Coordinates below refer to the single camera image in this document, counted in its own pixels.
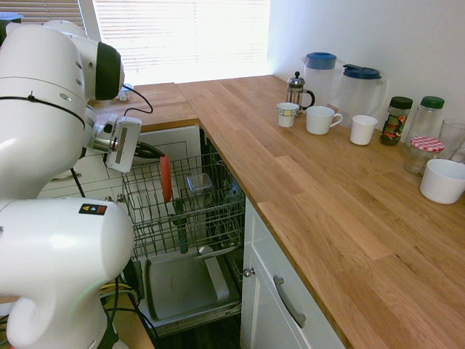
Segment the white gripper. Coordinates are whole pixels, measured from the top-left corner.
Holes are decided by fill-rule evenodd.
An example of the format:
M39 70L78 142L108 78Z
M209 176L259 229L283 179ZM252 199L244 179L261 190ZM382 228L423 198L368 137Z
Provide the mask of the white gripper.
M111 139L113 144L105 162L107 168L126 173L132 167L134 156L141 159L159 159L166 155L152 145L138 142L141 128L142 121L129 116L123 116L116 122L116 131Z

